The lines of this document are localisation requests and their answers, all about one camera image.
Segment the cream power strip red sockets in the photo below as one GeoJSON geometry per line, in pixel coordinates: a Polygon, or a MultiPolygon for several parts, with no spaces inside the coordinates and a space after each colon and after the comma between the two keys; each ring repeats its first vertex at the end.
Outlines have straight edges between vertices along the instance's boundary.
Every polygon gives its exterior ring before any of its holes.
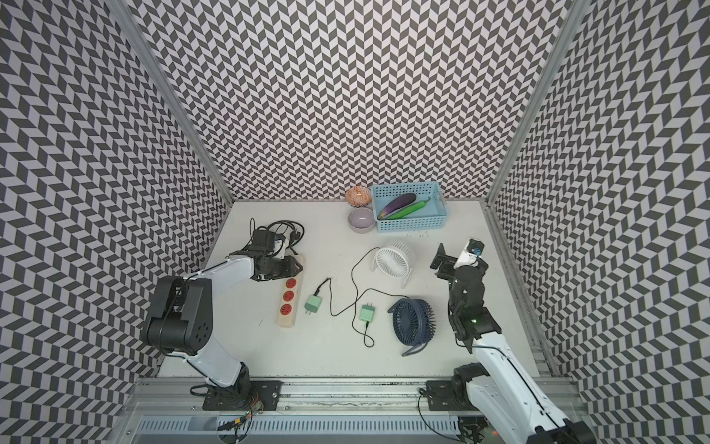
{"type": "Polygon", "coordinates": [[[285,280],[277,316],[277,325],[284,327],[284,329],[295,325],[305,273],[305,257],[296,255],[295,259],[301,269],[294,277],[285,280]]]}

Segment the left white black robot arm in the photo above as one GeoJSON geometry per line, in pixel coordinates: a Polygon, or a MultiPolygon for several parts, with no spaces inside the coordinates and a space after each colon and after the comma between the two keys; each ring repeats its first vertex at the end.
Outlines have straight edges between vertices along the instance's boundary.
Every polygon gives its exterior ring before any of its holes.
{"type": "Polygon", "coordinates": [[[236,399],[251,395],[246,364],[232,357],[214,334],[216,301],[244,280],[275,271],[275,279],[303,272],[303,257],[275,260],[237,251],[210,268],[186,276],[162,277],[151,295],[141,340],[168,357],[181,358],[200,373],[208,390],[236,399]]]}

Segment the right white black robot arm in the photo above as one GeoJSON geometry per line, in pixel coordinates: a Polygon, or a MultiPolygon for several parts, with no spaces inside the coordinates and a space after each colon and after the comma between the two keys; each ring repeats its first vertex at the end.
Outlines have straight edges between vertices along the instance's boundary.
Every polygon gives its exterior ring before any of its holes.
{"type": "Polygon", "coordinates": [[[447,281],[447,318],[455,340],[473,357],[454,370],[454,396],[480,411],[507,443],[595,443],[591,427],[574,422],[529,375],[484,304],[484,244],[471,239],[459,256],[440,244],[431,268],[447,281]]]}

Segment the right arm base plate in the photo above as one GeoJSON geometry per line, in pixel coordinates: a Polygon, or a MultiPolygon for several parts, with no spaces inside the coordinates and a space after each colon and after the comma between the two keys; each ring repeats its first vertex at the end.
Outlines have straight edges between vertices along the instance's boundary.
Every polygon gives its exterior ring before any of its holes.
{"type": "Polygon", "coordinates": [[[458,379],[427,380],[425,399],[428,409],[434,412],[473,411],[474,407],[464,389],[464,384],[458,379]]]}

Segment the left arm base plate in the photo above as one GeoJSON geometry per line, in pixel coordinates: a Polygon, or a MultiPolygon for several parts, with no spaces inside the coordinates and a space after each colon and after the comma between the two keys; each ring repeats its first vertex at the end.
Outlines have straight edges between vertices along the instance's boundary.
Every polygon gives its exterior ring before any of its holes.
{"type": "Polygon", "coordinates": [[[203,398],[204,411],[272,412],[277,410],[283,382],[281,380],[252,380],[232,388],[206,385],[203,398]]]}

